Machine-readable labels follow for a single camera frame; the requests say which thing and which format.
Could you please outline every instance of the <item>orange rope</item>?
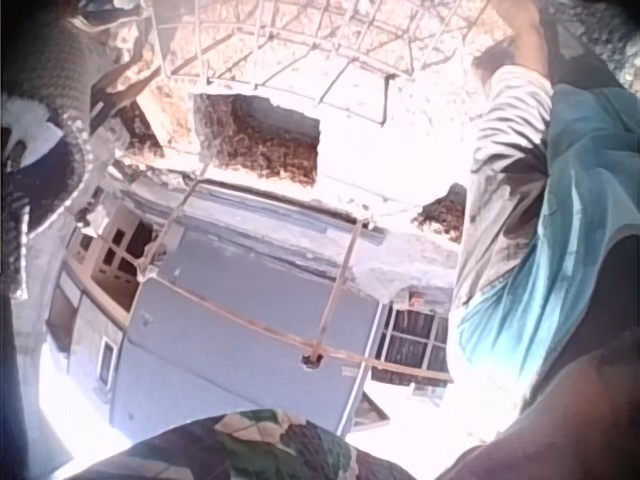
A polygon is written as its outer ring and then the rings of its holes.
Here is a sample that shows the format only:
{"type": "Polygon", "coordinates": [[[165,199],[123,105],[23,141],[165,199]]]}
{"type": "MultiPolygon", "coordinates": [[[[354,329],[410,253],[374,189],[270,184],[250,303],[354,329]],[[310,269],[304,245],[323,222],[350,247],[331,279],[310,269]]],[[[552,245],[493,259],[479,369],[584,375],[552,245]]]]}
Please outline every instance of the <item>orange rope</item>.
{"type": "MultiPolygon", "coordinates": [[[[133,263],[134,265],[138,265],[140,263],[139,259],[136,259],[134,257],[132,257],[131,255],[129,255],[127,252],[125,252],[124,250],[122,250],[122,248],[114,245],[110,240],[108,240],[106,237],[104,237],[102,234],[98,233],[97,234],[98,238],[100,240],[102,240],[103,242],[105,242],[107,245],[109,245],[113,250],[115,250],[118,254],[122,255],[124,258],[126,258],[127,260],[129,260],[131,263],[133,263]]],[[[279,340],[281,342],[287,343],[288,345],[293,345],[295,347],[298,348],[302,348],[303,350],[308,350],[314,347],[314,343],[311,342],[310,340],[306,340],[304,338],[298,337],[297,335],[293,335],[290,333],[285,333],[285,332],[281,332],[273,327],[270,327],[269,325],[266,325],[262,322],[258,322],[256,320],[252,320],[250,318],[246,318],[242,315],[239,315],[225,307],[222,307],[220,305],[216,305],[215,303],[206,300],[204,298],[202,298],[201,296],[189,292],[187,290],[184,290],[180,287],[178,287],[177,285],[174,285],[173,283],[171,283],[170,281],[160,277],[160,276],[156,276],[156,277],[151,277],[155,280],[157,280],[158,282],[160,282],[161,284],[167,286],[168,288],[170,288],[171,290],[179,293],[180,295],[185,296],[186,298],[196,302],[197,304],[207,308],[208,310],[211,310],[215,313],[218,313],[224,317],[226,317],[229,320],[232,320],[244,327],[250,328],[251,330],[254,330],[258,333],[261,333],[263,335],[266,335],[268,337],[274,338],[276,340],[279,340]]],[[[361,364],[364,363],[366,365],[369,365],[370,367],[375,367],[375,368],[379,368],[381,370],[389,370],[392,372],[398,372],[398,373],[405,373],[408,375],[413,375],[416,377],[422,377],[422,378],[433,378],[436,380],[444,380],[447,382],[451,381],[451,376],[448,373],[443,373],[443,372],[436,372],[436,371],[432,371],[432,370],[423,370],[421,368],[416,368],[416,367],[407,367],[405,365],[397,365],[395,363],[389,363],[389,362],[384,362],[381,360],[376,360],[374,358],[370,358],[370,357],[364,357],[362,355],[358,355],[356,353],[353,352],[348,352],[346,350],[339,350],[336,348],[332,348],[332,347],[328,347],[326,345],[322,345],[320,347],[319,352],[322,352],[330,357],[333,358],[338,358],[341,360],[346,360],[348,362],[353,362],[355,364],[361,364]]]]}

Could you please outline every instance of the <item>hand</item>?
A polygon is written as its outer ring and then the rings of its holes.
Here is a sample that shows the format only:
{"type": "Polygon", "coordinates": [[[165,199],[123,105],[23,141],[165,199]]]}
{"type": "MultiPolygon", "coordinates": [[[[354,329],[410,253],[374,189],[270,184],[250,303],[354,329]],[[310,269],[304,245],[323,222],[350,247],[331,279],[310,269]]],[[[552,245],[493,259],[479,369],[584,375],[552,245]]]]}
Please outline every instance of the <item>hand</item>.
{"type": "Polygon", "coordinates": [[[494,0],[493,8],[516,35],[540,28],[540,12],[535,0],[494,0]]]}

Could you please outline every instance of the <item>person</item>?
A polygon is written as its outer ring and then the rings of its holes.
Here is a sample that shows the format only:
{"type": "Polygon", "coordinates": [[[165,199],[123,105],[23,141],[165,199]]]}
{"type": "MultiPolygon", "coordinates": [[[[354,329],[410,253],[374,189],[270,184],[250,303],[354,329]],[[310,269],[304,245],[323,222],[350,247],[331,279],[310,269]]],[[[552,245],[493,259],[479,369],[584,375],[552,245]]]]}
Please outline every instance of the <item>person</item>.
{"type": "Polygon", "coordinates": [[[512,414],[439,478],[640,478],[640,102],[533,1],[494,7],[513,64],[488,84],[447,361],[512,414]]]}

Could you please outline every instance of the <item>construction site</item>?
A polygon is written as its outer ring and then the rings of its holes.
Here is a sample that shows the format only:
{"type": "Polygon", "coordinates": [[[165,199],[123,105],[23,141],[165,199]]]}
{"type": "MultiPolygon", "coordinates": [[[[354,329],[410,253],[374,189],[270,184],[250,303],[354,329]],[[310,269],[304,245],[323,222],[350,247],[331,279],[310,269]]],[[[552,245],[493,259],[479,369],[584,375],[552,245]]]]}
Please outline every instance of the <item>construction site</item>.
{"type": "MultiPolygon", "coordinates": [[[[538,3],[640,96],[622,14],[538,3]]],[[[13,308],[34,478],[277,408],[426,480],[514,421],[447,364],[491,0],[81,5],[91,172],[13,308]]]]}

